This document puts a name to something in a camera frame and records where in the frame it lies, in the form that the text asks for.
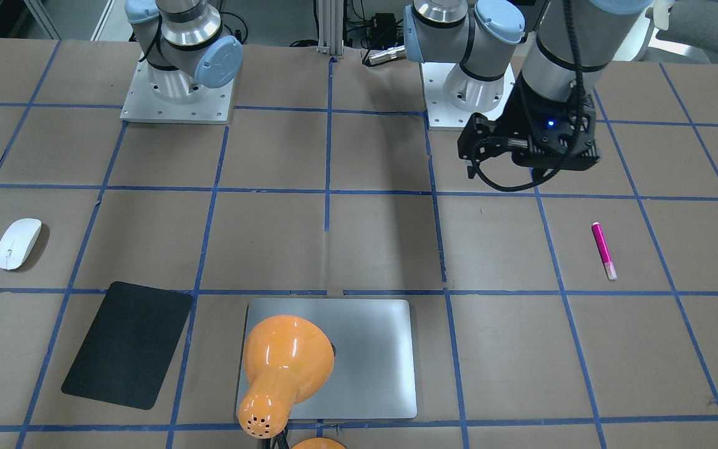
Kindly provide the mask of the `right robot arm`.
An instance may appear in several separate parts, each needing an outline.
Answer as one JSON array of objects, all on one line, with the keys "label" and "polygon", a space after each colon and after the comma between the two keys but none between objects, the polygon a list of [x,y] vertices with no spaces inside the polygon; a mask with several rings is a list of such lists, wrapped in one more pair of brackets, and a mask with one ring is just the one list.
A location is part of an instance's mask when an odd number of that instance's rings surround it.
[{"label": "right robot arm", "polygon": [[0,38],[0,188],[103,179],[127,111],[118,185],[213,184],[241,42],[205,1],[128,1],[137,42]]}]

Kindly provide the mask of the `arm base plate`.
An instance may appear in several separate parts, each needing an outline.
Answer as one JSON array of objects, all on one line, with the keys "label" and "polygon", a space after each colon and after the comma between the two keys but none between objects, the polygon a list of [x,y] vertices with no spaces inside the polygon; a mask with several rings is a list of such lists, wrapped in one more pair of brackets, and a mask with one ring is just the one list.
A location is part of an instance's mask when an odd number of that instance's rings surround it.
[{"label": "arm base plate", "polygon": [[456,64],[439,62],[421,64],[421,76],[428,127],[437,131],[461,131],[472,113],[498,119],[515,86],[511,64],[493,82],[470,79]]},{"label": "arm base plate", "polygon": [[182,71],[138,63],[123,101],[120,119],[143,124],[227,125],[234,81],[211,89]]}]

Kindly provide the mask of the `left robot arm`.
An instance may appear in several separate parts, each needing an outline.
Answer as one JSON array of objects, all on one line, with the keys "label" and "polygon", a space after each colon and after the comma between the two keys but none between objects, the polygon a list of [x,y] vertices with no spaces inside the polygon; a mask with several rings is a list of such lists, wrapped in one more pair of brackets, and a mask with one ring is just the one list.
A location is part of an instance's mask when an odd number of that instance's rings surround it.
[{"label": "left robot arm", "polygon": [[470,113],[457,142],[470,178],[509,153],[535,180],[600,160],[591,92],[649,1],[413,1],[407,58],[452,65],[444,91]]}]

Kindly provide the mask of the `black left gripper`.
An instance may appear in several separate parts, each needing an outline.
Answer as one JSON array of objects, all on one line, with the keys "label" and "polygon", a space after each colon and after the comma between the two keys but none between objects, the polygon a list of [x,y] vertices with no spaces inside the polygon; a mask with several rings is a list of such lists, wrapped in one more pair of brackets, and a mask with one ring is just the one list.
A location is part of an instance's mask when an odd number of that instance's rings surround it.
[{"label": "black left gripper", "polygon": [[535,170],[553,170],[565,153],[569,159],[562,170],[585,171],[600,161],[595,140],[595,105],[590,95],[582,105],[582,125],[575,145],[570,139],[575,131],[576,102],[553,102],[538,94],[511,94],[502,114],[507,136],[527,142],[524,148],[511,151],[518,166]]}]

